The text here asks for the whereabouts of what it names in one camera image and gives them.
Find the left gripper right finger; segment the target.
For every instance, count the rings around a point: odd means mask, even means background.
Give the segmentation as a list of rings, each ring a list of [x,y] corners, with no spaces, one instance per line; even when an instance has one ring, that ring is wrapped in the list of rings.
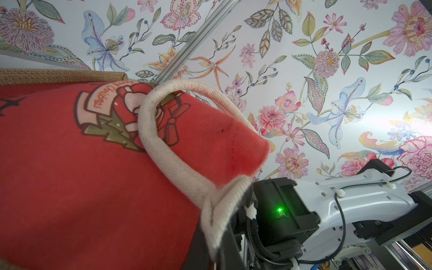
[[[223,234],[216,259],[216,270],[246,270],[243,259],[242,233],[236,233],[235,227],[228,223]]]

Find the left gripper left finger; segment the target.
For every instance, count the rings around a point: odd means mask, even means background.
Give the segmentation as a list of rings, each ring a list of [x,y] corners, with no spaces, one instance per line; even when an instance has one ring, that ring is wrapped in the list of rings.
[[[209,270],[211,258],[201,226],[196,226],[192,242],[181,270]]]

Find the red burlap tote bag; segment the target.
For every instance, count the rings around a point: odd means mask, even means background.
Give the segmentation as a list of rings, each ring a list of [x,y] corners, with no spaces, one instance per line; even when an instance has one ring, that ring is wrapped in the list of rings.
[[[1,268],[181,270],[254,217],[270,151],[222,91],[124,73],[1,70]]]

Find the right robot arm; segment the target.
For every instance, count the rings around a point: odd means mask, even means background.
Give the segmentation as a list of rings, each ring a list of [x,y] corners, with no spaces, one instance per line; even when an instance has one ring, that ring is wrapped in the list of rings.
[[[354,176],[324,182],[286,177],[252,185],[253,218],[237,217],[248,270],[317,270],[387,246],[432,221],[432,200],[408,192],[397,168],[370,160]]]

